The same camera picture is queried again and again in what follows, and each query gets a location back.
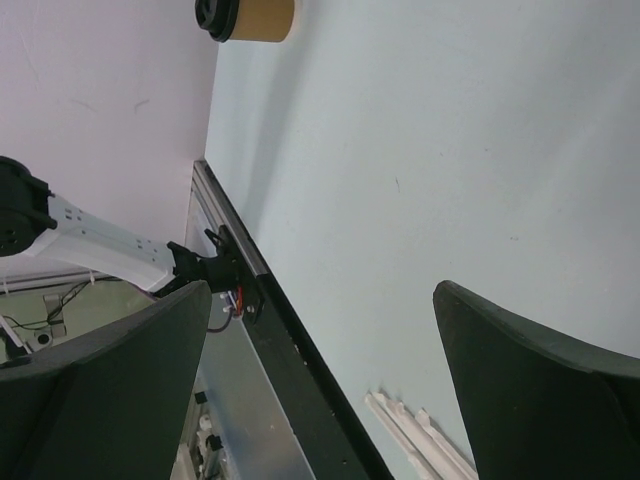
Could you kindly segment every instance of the light blue surface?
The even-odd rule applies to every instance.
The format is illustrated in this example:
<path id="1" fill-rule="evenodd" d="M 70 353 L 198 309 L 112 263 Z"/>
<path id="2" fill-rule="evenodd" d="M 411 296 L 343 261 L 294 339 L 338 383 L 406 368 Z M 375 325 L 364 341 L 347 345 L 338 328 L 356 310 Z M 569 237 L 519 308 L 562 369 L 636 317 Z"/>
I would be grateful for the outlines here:
<path id="1" fill-rule="evenodd" d="M 640 355 L 640 3 L 303 1 L 219 52 L 206 158 L 399 479 L 383 386 L 470 448 L 444 279 Z"/>

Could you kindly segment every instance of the white plastic piece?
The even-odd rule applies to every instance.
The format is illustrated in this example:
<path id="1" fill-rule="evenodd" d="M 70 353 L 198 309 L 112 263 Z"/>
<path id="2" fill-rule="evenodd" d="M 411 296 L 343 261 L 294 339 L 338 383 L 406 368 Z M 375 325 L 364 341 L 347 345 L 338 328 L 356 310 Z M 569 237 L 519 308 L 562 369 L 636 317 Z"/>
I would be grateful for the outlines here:
<path id="1" fill-rule="evenodd" d="M 424 409 L 420 410 L 416 414 L 416 421 L 425 430 L 425 432 L 431 435 L 431 438 L 433 438 L 434 441 L 438 445 L 440 445 L 440 448 L 442 448 L 442 450 L 454 462 L 460 465 L 460 467 L 465 471 L 467 478 L 474 480 L 478 478 L 478 473 L 473 469 L 471 465 L 469 465 L 469 462 L 467 462 L 467 460 L 462 455 L 460 455 L 460 453 L 458 453 L 455 447 L 451 445 L 451 443 L 449 443 L 444 435 L 442 435 L 436 428 L 433 427 L 433 425 L 431 425 L 431 417 Z"/>
<path id="2" fill-rule="evenodd" d="M 155 292 L 173 278 L 173 252 L 83 212 L 64 198 L 49 198 L 49 215 L 58 222 L 24 253 L 61 260 L 126 280 Z"/>
<path id="3" fill-rule="evenodd" d="M 198 450 L 200 451 L 200 455 L 205 458 L 207 456 L 207 438 L 209 438 L 210 435 L 211 430 L 198 430 L 196 432 L 196 437 L 198 437 Z"/>
<path id="4" fill-rule="evenodd" d="M 49 332 L 36 332 L 35 336 L 27 340 L 26 344 L 32 352 L 39 352 L 53 346 L 53 336 Z"/>
<path id="5" fill-rule="evenodd" d="M 424 410 L 421 411 L 422 423 L 420 423 L 407 411 L 402 402 L 391 400 L 383 393 L 369 393 L 368 396 L 388 415 L 405 437 L 406 442 L 417 449 L 444 480 L 478 479 L 478 474 L 468 462 L 447 441 L 444 435 L 433 428 L 429 416 Z"/>
<path id="6" fill-rule="evenodd" d="M 378 420 L 382 422 L 391 436 L 398 442 L 400 447 L 405 451 L 409 462 L 418 472 L 418 476 L 421 480 L 440 480 L 440 476 L 429 465 L 429 462 L 422 456 L 422 454 L 413 446 L 413 444 L 407 439 L 404 433 L 398 428 L 395 422 L 389 417 L 385 410 L 378 404 L 376 399 L 371 393 L 368 393 L 364 399 L 367 406 L 371 409 Z"/>
<path id="7" fill-rule="evenodd" d="M 209 417 L 209 415 L 202 415 L 198 420 L 198 423 L 200 425 L 200 430 L 213 430 L 213 424 L 211 423 L 211 417 Z"/>
<path id="8" fill-rule="evenodd" d="M 22 339 L 18 336 L 18 334 L 13 331 L 13 328 L 11 328 L 11 325 L 9 325 L 9 323 L 6 321 L 6 319 L 2 315 L 0 315 L 0 328 L 5 332 L 7 332 L 7 335 L 9 335 L 9 338 L 11 339 L 11 341 L 14 343 L 16 347 L 24 348 L 27 351 L 27 353 L 33 353 L 31 348 L 29 348 L 29 345 L 24 343 Z"/>
<path id="9" fill-rule="evenodd" d="M 231 300 L 231 303 L 233 304 L 233 309 L 238 310 L 238 302 L 236 302 L 233 292 L 227 292 L 227 295 L 229 296 L 229 300 Z"/>

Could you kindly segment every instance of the black cable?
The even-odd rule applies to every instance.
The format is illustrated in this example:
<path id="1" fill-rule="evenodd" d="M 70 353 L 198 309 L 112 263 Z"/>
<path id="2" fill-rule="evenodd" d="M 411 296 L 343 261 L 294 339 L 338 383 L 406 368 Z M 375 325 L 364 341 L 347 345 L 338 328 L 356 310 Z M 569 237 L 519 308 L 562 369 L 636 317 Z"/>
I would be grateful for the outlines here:
<path id="1" fill-rule="evenodd" d="M 46 320 L 40 320 L 39 322 L 30 322 L 30 323 L 20 323 L 18 322 L 15 318 L 10 317 L 9 315 L 2 315 L 4 318 L 11 320 L 16 327 L 18 328 L 22 328 L 23 330 L 31 330 L 31 331 L 37 331 L 40 330 L 41 328 L 43 328 L 45 325 L 43 325 L 42 327 L 36 327 L 36 328 L 31 328 L 28 325 L 40 325 L 42 323 L 47 323 Z"/>
<path id="2" fill-rule="evenodd" d="M 73 287 L 71 287 L 69 289 L 69 291 L 67 293 L 65 293 L 61 300 L 60 300 L 60 305 L 58 305 L 56 308 L 54 308 L 53 310 L 51 310 L 51 312 L 49 313 L 49 315 L 47 315 L 47 320 L 46 322 L 49 323 L 53 318 L 55 318 L 61 311 L 62 309 L 74 298 L 76 298 L 78 296 L 78 294 L 84 290 L 85 288 L 87 288 L 87 285 L 91 284 L 91 282 L 82 282 L 82 283 L 78 283 L 77 285 L 74 285 Z"/>
<path id="3" fill-rule="evenodd" d="M 96 283 L 97 282 L 120 282 L 120 281 L 121 280 L 119 278 L 115 278 L 115 277 L 105 277 L 105 278 L 99 278 L 95 280 Z M 87 280 L 86 282 L 80 282 L 75 284 L 73 287 L 71 287 L 67 291 L 67 293 L 62 295 L 60 299 L 60 305 L 58 305 L 56 308 L 51 310 L 51 313 L 47 315 L 46 320 L 39 320 L 37 322 L 29 322 L 29 323 L 20 323 L 13 317 L 9 317 L 7 315 L 3 315 L 3 317 L 10 319 L 18 328 L 22 328 L 24 330 L 30 330 L 34 332 L 38 331 L 46 327 L 47 325 L 49 325 L 49 322 L 53 318 L 55 318 L 62 311 L 62 309 L 69 304 L 69 302 L 71 302 L 74 298 L 76 298 L 80 294 L 80 292 L 82 292 L 82 290 L 84 290 L 90 284 L 91 284 L 91 281 Z"/>
<path id="4" fill-rule="evenodd" d="M 233 310 L 229 311 L 229 316 L 227 317 L 227 320 L 224 322 L 224 324 L 221 327 L 218 328 L 207 328 L 207 332 L 208 333 L 222 333 L 224 332 L 229 325 L 231 325 L 231 320 L 233 320 Z"/>

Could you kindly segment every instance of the robotic arm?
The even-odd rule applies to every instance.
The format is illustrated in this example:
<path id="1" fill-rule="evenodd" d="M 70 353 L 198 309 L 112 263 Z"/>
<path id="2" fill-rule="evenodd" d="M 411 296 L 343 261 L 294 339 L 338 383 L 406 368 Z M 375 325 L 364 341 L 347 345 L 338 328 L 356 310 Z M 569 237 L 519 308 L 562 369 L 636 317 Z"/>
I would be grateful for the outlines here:
<path id="1" fill-rule="evenodd" d="M 216 257 L 203 258 L 176 243 L 135 235 L 84 212 L 24 165 L 0 157 L 0 257 L 23 253 L 61 260 L 163 297 L 196 280 L 206 280 L 212 293 L 235 290 L 236 258 L 217 246 Z"/>

